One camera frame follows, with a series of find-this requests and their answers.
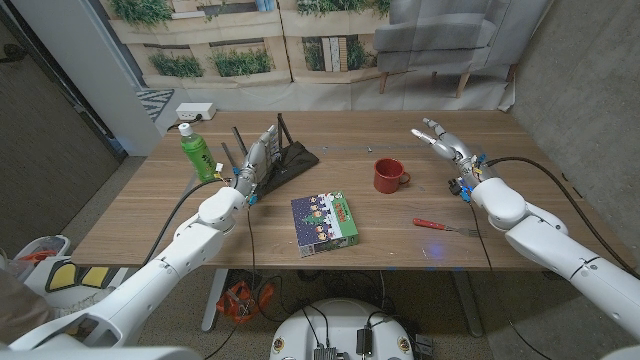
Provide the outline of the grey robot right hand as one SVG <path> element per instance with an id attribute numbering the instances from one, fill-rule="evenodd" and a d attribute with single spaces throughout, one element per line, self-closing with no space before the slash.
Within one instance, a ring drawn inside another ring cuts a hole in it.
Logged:
<path id="1" fill-rule="evenodd" d="M 435 120 L 424 118 L 423 123 L 435 133 L 434 136 L 418 129 L 412 129 L 411 133 L 428 144 L 439 156 L 451 161 L 466 185 L 475 188 L 479 183 L 496 177 L 490 168 L 484 163 L 480 163 L 480 157 L 474 154 L 457 136 L 447 132 Z"/>

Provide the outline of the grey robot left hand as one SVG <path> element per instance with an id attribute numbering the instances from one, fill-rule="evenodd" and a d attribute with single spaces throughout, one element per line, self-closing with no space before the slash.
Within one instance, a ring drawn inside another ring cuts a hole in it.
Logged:
<path id="1" fill-rule="evenodd" d="M 250 197 L 278 157 L 278 133 L 276 126 L 272 125 L 250 147 L 232 187 L 243 196 Z"/>

